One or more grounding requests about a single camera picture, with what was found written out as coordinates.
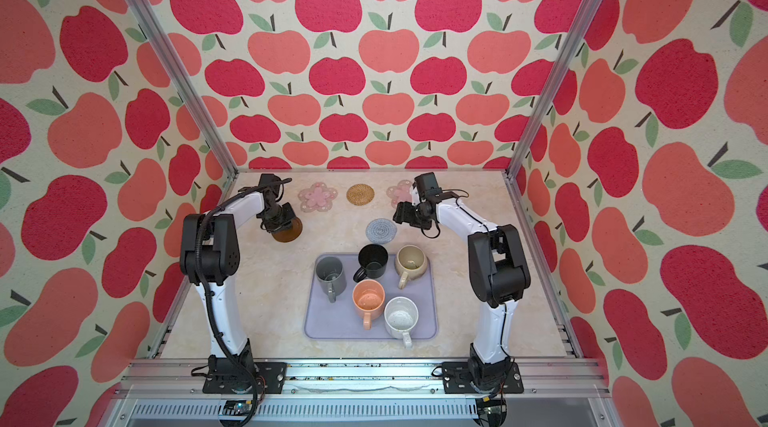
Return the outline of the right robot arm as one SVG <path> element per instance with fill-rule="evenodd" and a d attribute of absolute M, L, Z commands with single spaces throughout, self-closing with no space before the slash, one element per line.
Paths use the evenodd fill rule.
<path fill-rule="evenodd" d="M 393 221 L 421 230 L 447 227 L 466 241 L 470 285 L 483 304 L 477 334 L 470 344 L 468 368 L 476 390 L 500 389 L 512 370 L 512 317 L 531 285 L 517 228 L 483 218 L 458 198 L 417 205 L 400 202 Z"/>

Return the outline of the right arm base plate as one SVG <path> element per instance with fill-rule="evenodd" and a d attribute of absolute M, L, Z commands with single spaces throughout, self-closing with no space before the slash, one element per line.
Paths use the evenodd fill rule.
<path fill-rule="evenodd" d="M 474 383 L 467 362 L 444 362 L 433 371 L 433 375 L 442 381 L 445 394 L 522 394 L 525 391 L 519 366 L 515 362 L 506 370 L 502 385 L 496 382 L 488 388 L 480 388 Z"/>

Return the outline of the grey round knitted coaster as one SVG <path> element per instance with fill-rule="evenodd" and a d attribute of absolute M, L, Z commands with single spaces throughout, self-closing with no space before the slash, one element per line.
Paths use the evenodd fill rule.
<path fill-rule="evenodd" d="M 365 234 L 370 243 L 385 245 L 396 237 L 397 226 L 390 219 L 377 218 L 367 225 Z"/>

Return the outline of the beige mug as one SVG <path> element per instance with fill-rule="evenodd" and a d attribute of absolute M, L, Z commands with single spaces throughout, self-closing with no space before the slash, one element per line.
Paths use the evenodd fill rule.
<path fill-rule="evenodd" d="M 415 245 L 401 247 L 395 257 L 395 267 L 399 276 L 398 288 L 404 289 L 410 280 L 425 274 L 429 266 L 427 255 Z"/>

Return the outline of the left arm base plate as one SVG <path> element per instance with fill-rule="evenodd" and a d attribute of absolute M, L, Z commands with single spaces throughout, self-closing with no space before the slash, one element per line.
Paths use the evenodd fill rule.
<path fill-rule="evenodd" d="M 257 362 L 252 368 L 257 389 L 238 367 L 226 359 L 216 359 L 204 376 L 202 392 L 220 395 L 280 394 L 285 381 L 286 364 L 283 362 Z"/>

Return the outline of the brown round coaster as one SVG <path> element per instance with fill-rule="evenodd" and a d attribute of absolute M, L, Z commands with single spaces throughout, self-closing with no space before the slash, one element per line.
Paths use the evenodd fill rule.
<path fill-rule="evenodd" d="M 288 243 L 296 240 L 303 231 L 303 224 L 300 218 L 296 217 L 291 220 L 290 227 L 278 232 L 272 233 L 272 237 L 281 243 Z"/>

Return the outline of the pink flower coaster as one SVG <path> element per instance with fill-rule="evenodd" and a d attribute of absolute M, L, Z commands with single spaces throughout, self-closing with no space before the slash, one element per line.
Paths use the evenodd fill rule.
<path fill-rule="evenodd" d="M 386 189 L 386 195 L 391 201 L 391 206 L 397 208 L 401 202 L 412 202 L 412 180 L 401 180 L 396 185 Z"/>
<path fill-rule="evenodd" d="M 300 210 L 304 213 L 327 212 L 332 209 L 337 196 L 335 188 L 328 187 L 324 182 L 315 182 L 299 192 Z"/>

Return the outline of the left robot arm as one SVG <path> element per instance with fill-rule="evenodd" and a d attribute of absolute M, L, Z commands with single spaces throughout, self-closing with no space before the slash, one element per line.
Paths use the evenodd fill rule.
<path fill-rule="evenodd" d="M 283 185 L 278 180 L 242 188 L 206 213 L 184 218 L 179 265 L 201 298 L 210 335 L 205 393 L 255 394 L 266 387 L 235 299 L 240 265 L 237 229 L 252 219 L 270 234 L 290 229 L 295 213 L 288 203 L 280 203 Z"/>

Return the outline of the woven rattan round coaster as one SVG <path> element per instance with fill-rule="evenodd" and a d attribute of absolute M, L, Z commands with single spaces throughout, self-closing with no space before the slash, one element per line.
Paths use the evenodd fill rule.
<path fill-rule="evenodd" d="M 375 190 L 370 185 L 364 183 L 354 184 L 346 192 L 346 199 L 354 206 L 366 205 L 374 197 Z"/>

